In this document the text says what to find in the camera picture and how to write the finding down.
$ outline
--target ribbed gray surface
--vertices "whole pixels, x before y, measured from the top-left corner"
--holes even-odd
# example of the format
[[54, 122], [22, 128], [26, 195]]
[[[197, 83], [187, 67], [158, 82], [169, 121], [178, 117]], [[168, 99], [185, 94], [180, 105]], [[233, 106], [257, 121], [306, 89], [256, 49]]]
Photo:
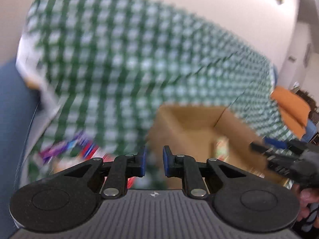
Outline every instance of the ribbed gray surface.
[[75, 229], [58, 234], [36, 234], [20, 229], [14, 239], [295, 239], [293, 232], [250, 234], [224, 224], [205, 201], [189, 199], [180, 190], [129, 190], [117, 200], [106, 200], [95, 216]]

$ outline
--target cardboard box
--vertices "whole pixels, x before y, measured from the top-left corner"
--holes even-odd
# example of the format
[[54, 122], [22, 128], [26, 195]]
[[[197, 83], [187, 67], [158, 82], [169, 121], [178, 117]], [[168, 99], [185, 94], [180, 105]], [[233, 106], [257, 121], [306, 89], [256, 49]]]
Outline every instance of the cardboard box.
[[[163, 146], [169, 145], [174, 155], [192, 156], [198, 162], [214, 157], [213, 147], [221, 136], [229, 139], [227, 163], [246, 171], [262, 172], [265, 178], [284, 184], [286, 179], [266, 170], [267, 160], [253, 152], [249, 144], [262, 138], [226, 107], [162, 105], [149, 131], [149, 146], [163, 168]], [[181, 188], [181, 179], [167, 178], [170, 189]]]

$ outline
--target person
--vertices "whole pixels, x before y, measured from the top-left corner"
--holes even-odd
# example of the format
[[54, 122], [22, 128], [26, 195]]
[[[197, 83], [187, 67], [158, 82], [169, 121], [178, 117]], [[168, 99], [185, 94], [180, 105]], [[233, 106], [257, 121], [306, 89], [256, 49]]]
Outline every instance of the person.
[[[297, 222], [300, 222], [303, 218], [307, 218], [310, 214], [310, 210], [307, 205], [310, 203], [319, 203], [319, 189], [304, 189], [300, 191], [300, 186], [298, 184], [294, 184], [291, 190], [299, 199], [300, 211], [297, 217]], [[318, 216], [313, 223], [313, 226], [315, 228], [319, 228]]]

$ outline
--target white wall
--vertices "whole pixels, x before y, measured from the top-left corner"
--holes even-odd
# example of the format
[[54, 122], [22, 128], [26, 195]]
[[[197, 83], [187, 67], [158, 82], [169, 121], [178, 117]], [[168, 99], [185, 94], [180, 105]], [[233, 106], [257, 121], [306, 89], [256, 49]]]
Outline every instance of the white wall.
[[[303, 60], [307, 44], [311, 42], [310, 25], [297, 22], [287, 53], [287, 59], [279, 73], [278, 85], [291, 88], [295, 82], [298, 82], [300, 85], [303, 84], [307, 72]], [[296, 61], [289, 61], [289, 56], [294, 57]]]
[[319, 103], [319, 54], [312, 53], [309, 59], [308, 71], [302, 85], [302, 90], [308, 91]]
[[[32, 0], [0, 0], [0, 63], [15, 54]], [[279, 69], [296, 22], [299, 0], [165, 0], [233, 31]]]

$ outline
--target blue cushion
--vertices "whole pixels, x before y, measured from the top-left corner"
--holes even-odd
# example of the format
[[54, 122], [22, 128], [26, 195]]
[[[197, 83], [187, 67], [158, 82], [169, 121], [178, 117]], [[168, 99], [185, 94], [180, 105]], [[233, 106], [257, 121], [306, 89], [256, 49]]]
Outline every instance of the blue cushion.
[[39, 93], [27, 88], [15, 60], [0, 67], [0, 238], [8, 238], [16, 227], [9, 202], [18, 189], [24, 147], [39, 103]]
[[309, 142], [312, 137], [317, 133], [317, 127], [311, 120], [308, 120], [306, 126], [306, 134], [301, 138], [301, 141]]

